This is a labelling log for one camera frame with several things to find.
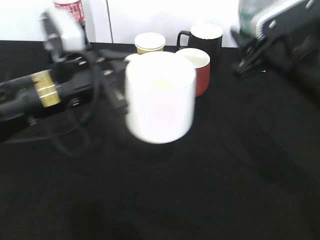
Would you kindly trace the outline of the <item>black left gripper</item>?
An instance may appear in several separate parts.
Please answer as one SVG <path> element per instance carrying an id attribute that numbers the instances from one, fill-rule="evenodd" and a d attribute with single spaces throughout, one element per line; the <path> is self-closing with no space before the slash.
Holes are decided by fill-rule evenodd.
<path id="1" fill-rule="evenodd" d="M 70 53 L 51 52 L 51 76 L 56 86 L 59 103 L 53 110 L 65 110 L 73 104 L 91 103 L 100 97 L 121 115 L 128 113 L 128 102 L 118 89 L 118 65 L 126 66 L 137 53 L 111 49 L 78 51 Z"/>

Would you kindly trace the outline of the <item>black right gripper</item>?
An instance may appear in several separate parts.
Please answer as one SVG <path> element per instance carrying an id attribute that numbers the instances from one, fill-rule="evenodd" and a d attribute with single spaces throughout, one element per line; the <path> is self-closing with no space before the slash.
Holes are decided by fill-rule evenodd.
<path id="1" fill-rule="evenodd" d="M 242 32 L 240 26 L 232 29 L 232 38 L 243 54 L 240 63 L 234 66 L 239 76 L 259 65 L 276 40 L 320 19 L 318 0 L 263 0 L 263 6 L 251 21 L 251 35 Z"/>

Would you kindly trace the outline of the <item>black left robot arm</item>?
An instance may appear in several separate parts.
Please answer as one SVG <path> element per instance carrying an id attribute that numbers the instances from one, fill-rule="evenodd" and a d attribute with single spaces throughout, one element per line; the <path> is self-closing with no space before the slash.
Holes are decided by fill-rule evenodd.
<path id="1" fill-rule="evenodd" d="M 79 130 L 94 115 L 99 97 L 126 114 L 128 102 L 119 95 L 129 56 L 128 52 L 110 49 L 75 52 L 48 69 L 1 82 L 1 142 L 9 141 L 38 120 L 89 103 L 75 126 L 60 136 Z"/>

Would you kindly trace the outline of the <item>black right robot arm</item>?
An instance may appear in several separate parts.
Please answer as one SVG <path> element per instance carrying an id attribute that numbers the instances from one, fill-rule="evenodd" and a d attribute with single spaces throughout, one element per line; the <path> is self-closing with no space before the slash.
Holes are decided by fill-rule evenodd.
<path id="1" fill-rule="evenodd" d="M 241 0 L 238 18 L 239 29 L 230 30 L 242 54 L 237 75 L 269 66 L 319 96 L 318 0 Z"/>

